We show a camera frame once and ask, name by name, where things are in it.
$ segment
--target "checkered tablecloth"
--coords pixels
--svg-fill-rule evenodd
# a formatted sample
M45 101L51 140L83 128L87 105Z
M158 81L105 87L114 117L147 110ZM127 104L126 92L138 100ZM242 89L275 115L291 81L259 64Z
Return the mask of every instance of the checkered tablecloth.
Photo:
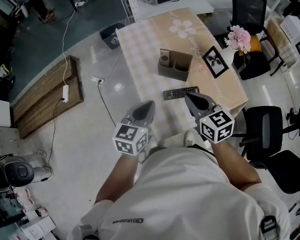
M291 42L289 41L289 38L280 27L282 21L282 18L272 17L265 22L265 28L278 49L280 57L286 64L286 69L289 69L297 64L299 59Z
M175 22L173 21L173 17L176 16L174 13L178 14L179 22L192 24L192 27L196 30L193 28L188 29L192 34L187 33L187 37L180 36L179 33L172 33L170 26L173 26L173 22ZM220 46L207 27L189 8L138 21L118 29L116 33L140 99L155 102L155 115L151 127L157 141L197 126L195 118L191 116L184 99L163 99L163 91L189 87L189 85L184 81L158 75L160 49L192 54L190 73L198 72L199 80L203 78L204 81L201 82L217 95L221 93L226 95L232 89L239 90L239 95L237 95L237 92L234 95L236 97L233 98L233 103L230 104L233 107L229 106L230 109L237 106L239 108L242 104L244 106L247 102L247 96L232 68L226 71L224 77L215 80L201 58L202 55L198 56L198 53L202 52L204 54L212 46L216 46L218 49L220 49ZM194 40L197 41L196 48L191 46ZM237 98L240 94L242 94L243 99Z

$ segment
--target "table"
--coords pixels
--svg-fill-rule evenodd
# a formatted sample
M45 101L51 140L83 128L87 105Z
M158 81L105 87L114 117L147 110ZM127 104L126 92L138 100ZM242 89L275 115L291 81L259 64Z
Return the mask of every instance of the table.
M190 28L186 38L170 31L170 27L175 26L177 21ZM189 8L138 21L118 29L116 33L140 99L155 101L151 127L157 141L196 126L184 99L164 101L163 91L198 86L200 93L211 96L216 103L228 108L234 117L248 102L232 66L217 79L212 76L202 56L212 46L218 50L221 48L208 28ZM193 55L187 82L158 75L160 48Z
M272 17L265 22L265 28L269 33L269 36L274 42L274 45L278 49L279 57L281 58L281 62L275 71L271 74L273 76L285 63L286 70L295 66L298 62L298 56L293 48L293 45L289 41L289 38L286 36L285 32L280 27L284 19L280 17Z

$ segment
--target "tv remote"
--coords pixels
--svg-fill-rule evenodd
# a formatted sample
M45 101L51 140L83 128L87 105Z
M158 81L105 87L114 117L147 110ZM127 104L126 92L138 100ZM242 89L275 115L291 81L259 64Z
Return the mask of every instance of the tv remote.
M186 88L174 89L174 90L165 90L163 92L163 99L165 101L180 99L180 98L184 98L185 95L188 93L199 93L198 86L186 87Z

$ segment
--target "wooden board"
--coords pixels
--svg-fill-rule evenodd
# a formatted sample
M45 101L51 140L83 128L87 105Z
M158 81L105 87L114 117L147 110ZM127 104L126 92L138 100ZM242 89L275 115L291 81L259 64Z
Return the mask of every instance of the wooden board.
M48 92L24 114L22 119L16 122L21 139L26 138L53 118L84 101L79 78L72 78L67 84L69 85L69 101L67 103L63 101L58 103L63 95L63 85L61 85L59 88Z
M68 62L67 69L66 62L63 59L51 70L49 70L43 77L41 77L14 105L13 115L15 122L21 120L26 112L35 106L40 99L44 98L54 89L62 87L65 84L63 79L65 79L65 82L67 83L71 79L78 77L76 59L72 56L68 56L66 59Z

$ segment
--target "photo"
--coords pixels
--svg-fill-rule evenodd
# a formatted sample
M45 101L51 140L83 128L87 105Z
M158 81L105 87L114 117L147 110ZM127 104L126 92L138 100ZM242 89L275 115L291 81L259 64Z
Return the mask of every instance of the photo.
M214 46L202 58L215 78L228 69L227 64Z

